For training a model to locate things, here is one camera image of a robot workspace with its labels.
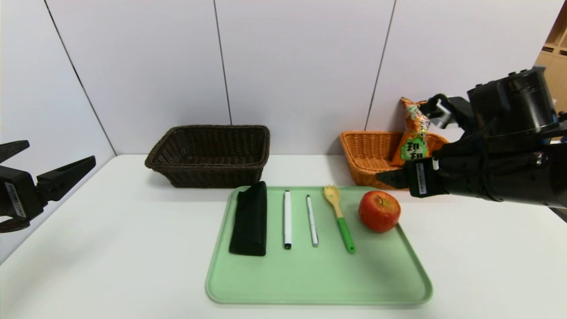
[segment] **white marker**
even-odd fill
[[[317,237],[317,229],[315,228],[315,216],[313,216],[313,206],[311,205],[311,196],[307,195],[307,215],[309,215],[309,226],[311,227],[311,241],[313,247],[319,245],[319,238]]]
[[[283,196],[283,246],[291,249],[291,193],[285,191]]]

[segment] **white wall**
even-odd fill
[[[44,2],[3,1],[1,21],[2,142],[30,143],[30,148],[1,165],[29,171],[35,177],[95,155],[97,167],[92,175],[114,152],[73,72]],[[66,198],[49,203],[28,229],[0,234],[0,262]]]
[[[213,0],[47,0],[118,154],[171,127],[230,124]]]
[[[563,2],[397,0],[367,129],[403,130],[401,96],[468,99],[478,83],[530,69]]]
[[[393,0],[217,0],[233,124],[272,154],[341,153],[364,130]]]

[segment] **apple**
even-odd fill
[[[375,232],[385,233],[400,219],[400,203],[390,194],[370,191],[362,197],[358,214],[362,222]]]

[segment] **dark brown wicker basket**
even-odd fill
[[[145,164],[175,187],[236,188],[260,180],[269,150],[265,126],[189,125],[170,129]]]

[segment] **folded black cloth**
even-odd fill
[[[250,256],[266,255],[267,201],[265,182],[258,182],[238,193],[229,252]]]

